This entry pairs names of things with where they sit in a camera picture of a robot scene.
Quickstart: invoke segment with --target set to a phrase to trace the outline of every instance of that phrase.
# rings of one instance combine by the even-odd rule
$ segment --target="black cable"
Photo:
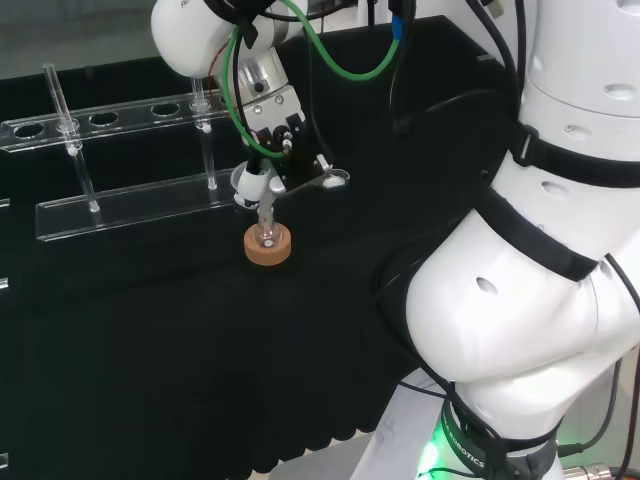
[[[393,258],[395,256],[397,256],[403,250],[416,245],[418,242],[420,242],[424,238],[430,237],[431,235],[433,235],[434,233],[438,232],[439,230],[442,230],[444,228],[450,228],[451,226],[453,226],[456,223],[460,222],[465,216],[466,216],[466,213],[461,214],[461,215],[456,215],[454,218],[452,218],[451,220],[448,220],[446,223],[443,223],[443,224],[440,224],[440,225],[436,225],[433,228],[430,228],[430,229],[422,231],[422,232],[418,232],[418,233],[416,233],[414,235],[409,236],[408,238],[405,238],[401,243],[399,243],[398,245],[395,245],[393,248],[388,250],[385,253],[385,255],[382,257],[380,262],[378,262],[378,265],[376,266],[376,268],[373,271],[372,282],[371,282],[371,295],[372,295],[373,299],[377,300],[377,298],[380,296],[380,294],[383,293],[383,291],[387,287],[389,287],[398,278],[398,275],[396,275],[395,277],[393,277],[392,280],[390,280],[383,287],[381,287],[382,277],[384,276],[384,272],[387,269],[388,264],[391,263],[391,261],[393,260]],[[416,263],[417,262],[414,262],[408,268],[411,268]]]
[[[450,107],[451,105],[461,102],[463,100],[468,100],[469,98],[473,98],[473,97],[481,97],[484,95],[497,95],[500,97],[504,97],[504,93],[501,92],[500,90],[495,90],[491,88],[476,88],[476,89],[461,93],[460,95],[456,95],[453,98],[449,98],[447,100],[443,100],[442,102],[438,102],[434,105],[431,105],[422,113],[423,115],[430,115],[432,113],[436,113],[442,110],[443,108]]]
[[[326,10],[320,13],[314,13],[312,15],[308,15],[307,20],[311,21],[311,20],[317,20],[319,18],[325,18],[325,17],[328,17],[329,15],[333,15],[336,12],[339,12],[340,10],[343,10],[348,7],[353,7],[354,5],[357,5],[357,4],[358,4],[357,0],[349,0],[339,5],[336,5],[335,7],[327,8]],[[277,13],[271,13],[271,12],[262,12],[260,16],[265,18],[271,18],[273,20],[280,20],[281,22],[299,22],[300,21],[298,17],[278,15]]]
[[[424,388],[416,387],[411,385],[410,383],[400,382],[398,383],[401,387],[408,388],[409,390],[413,390],[414,392],[423,393],[424,395],[429,395],[430,397],[438,397],[444,400],[447,399],[447,396],[444,393],[432,392],[431,390],[425,390]]]
[[[627,277],[627,274],[624,273],[622,267],[618,264],[615,258],[608,253],[605,255],[605,258],[609,262],[609,264],[616,271],[620,280],[629,291],[629,295],[633,298],[633,302],[636,304],[636,308],[640,313],[640,296],[638,296],[638,292],[633,287],[631,280]],[[635,379],[633,382],[633,395],[631,396],[631,414],[629,416],[629,432],[627,433],[627,446],[625,448],[624,457],[622,460],[622,465],[620,466],[620,470],[616,474],[616,480],[621,480],[622,477],[626,475],[626,471],[629,468],[629,462],[631,462],[631,454],[633,453],[633,442],[635,439],[636,433],[636,423],[638,420],[638,399],[640,398],[640,355],[638,355],[638,361],[636,362],[636,373]]]
[[[609,407],[607,408],[607,414],[605,415],[604,421],[602,422],[602,426],[598,433],[594,435],[594,437],[589,440],[587,443],[583,445],[583,449],[593,447],[596,443],[600,441],[604,432],[607,431],[609,424],[611,423],[611,418],[613,417],[613,410],[616,406],[616,397],[618,395],[618,382],[620,380],[620,368],[622,367],[622,359],[616,362],[616,366],[613,369],[613,381],[611,384],[611,394],[609,396]]]
[[[620,380],[620,368],[622,366],[622,359],[616,362],[616,366],[613,370],[613,381],[611,383],[611,394],[609,396],[609,407],[607,407],[607,413],[605,415],[604,421],[600,426],[600,430],[595,434],[595,436],[586,443],[572,443],[569,445],[560,445],[558,447],[558,457],[564,458],[571,455],[576,455],[578,453],[584,452],[586,449],[593,447],[596,443],[600,441],[604,433],[609,428],[609,424],[611,423],[611,418],[613,417],[613,410],[616,406],[616,397],[618,395],[618,381]]]
[[[614,478],[616,478],[618,476],[618,473],[620,473],[620,469],[617,467],[609,467],[609,471],[611,472],[611,476]],[[640,480],[640,470],[636,470],[635,468],[627,468],[627,471],[624,472],[624,477]]]
[[[479,478],[477,475],[474,475],[473,473],[461,472],[459,470],[453,470],[452,468],[432,468],[426,474],[422,474],[418,478],[422,478],[426,475],[431,475],[431,477],[433,477],[433,474],[437,472],[453,473],[454,475],[460,475],[461,477],[467,477],[467,478]]]
[[[518,24],[518,91],[522,94],[527,75],[527,12],[524,0],[516,0],[516,21]]]
[[[507,71],[507,77],[511,84],[511,102],[513,102],[512,108],[514,111],[514,116],[517,117],[518,110],[520,108],[518,73],[516,71],[516,65],[513,62],[513,56],[511,55],[509,45],[507,45],[507,42],[500,33],[500,30],[498,30],[496,24],[493,22],[493,20],[491,20],[491,17],[489,17],[489,14],[485,11],[484,7],[480,5],[480,3],[478,3],[478,0],[467,0],[467,4],[476,15],[476,17],[478,17],[478,20],[480,20],[487,32],[489,32],[489,35],[491,35],[491,38],[500,51],[500,55],[502,56],[504,66]]]
[[[376,24],[376,2],[375,0],[367,0],[367,25],[369,28]]]
[[[407,64],[407,57],[409,56],[409,49],[411,47],[411,40],[413,38],[413,25],[416,18],[416,0],[404,0],[403,13],[404,13],[404,31],[402,32],[402,40],[400,42],[400,51],[398,52],[398,60],[393,71],[393,79],[391,80],[391,90],[389,92],[389,109],[393,115],[393,126],[396,133],[406,135],[410,132],[411,123],[400,112],[398,105],[398,92],[401,90],[402,74]]]
[[[333,150],[331,149],[331,147],[329,147],[329,145],[324,141],[324,138],[322,137],[322,133],[320,132],[320,127],[318,127],[318,121],[316,119],[315,102],[313,101],[313,55],[315,49],[313,47],[311,38],[307,34],[307,31],[305,29],[302,29],[302,31],[307,42],[308,50],[307,61],[309,65],[309,120],[311,122],[311,128],[313,128],[313,131],[316,134],[316,138],[318,139],[318,143],[320,144],[322,153],[324,153],[329,165],[333,166],[336,164],[336,158],[333,154]]]

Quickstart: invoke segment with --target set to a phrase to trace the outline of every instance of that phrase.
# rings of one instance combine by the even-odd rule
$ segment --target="glass test tube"
[[[78,176],[78,181],[82,187],[82,192],[87,198],[89,210],[91,210],[92,213],[99,212],[100,206],[98,205],[96,193],[93,190],[93,184],[91,183],[91,177],[89,176],[89,170],[87,169],[84,154],[82,153],[82,141],[73,138],[77,134],[78,123],[71,118],[55,66],[52,63],[46,63],[43,65],[43,68],[47,85],[49,86],[49,92],[51,93],[51,98],[53,99],[53,103],[56,107],[56,112],[60,117],[58,130],[64,135],[67,153],[71,158],[73,158],[76,175]]]

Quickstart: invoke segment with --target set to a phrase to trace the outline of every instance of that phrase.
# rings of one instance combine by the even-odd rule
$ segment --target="black cloth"
[[[377,64],[386,27],[323,36],[352,71]],[[302,39],[279,48],[304,108]],[[402,97],[419,113],[502,69],[443,18],[417,22]],[[392,70],[351,84],[319,60],[318,124],[352,175],[341,192],[276,204],[293,254],[250,265],[242,236],[255,214],[202,212],[41,243],[34,205],[80,193],[62,147],[0,154],[0,451],[18,480],[246,478],[332,437],[371,431],[396,383],[415,368],[376,317],[370,277],[411,232],[472,203],[508,144],[493,97],[416,117],[393,137]],[[186,92],[160,59],[62,72],[70,108]],[[41,77],[0,82],[0,119],[52,111]],[[245,160],[232,125],[215,128],[216,166]],[[192,125],[85,143],[96,190],[203,171]],[[415,250],[427,255],[440,238]],[[388,292],[402,318],[406,282]]]

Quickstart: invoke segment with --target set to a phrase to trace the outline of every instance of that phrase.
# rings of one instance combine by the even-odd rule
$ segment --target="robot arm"
[[[544,438],[640,342],[637,306],[604,260],[614,253],[640,286],[640,219],[630,210],[640,201],[632,3],[539,0],[519,119],[530,133],[491,185],[534,230],[595,268],[579,279],[551,271],[504,235],[504,223],[473,210],[409,288],[418,352],[506,439]],[[552,478],[563,478],[558,461]]]
[[[307,0],[295,0],[296,5],[307,11]],[[272,13],[294,16],[280,2],[270,7]],[[281,22],[256,17],[254,27],[258,37],[251,49],[243,45],[240,61],[257,57],[270,48],[298,34],[298,22]],[[162,58],[180,75],[204,78],[216,53],[229,40],[235,25],[218,17],[204,0],[158,0],[151,15],[153,39]],[[222,62],[215,73],[221,72]]]

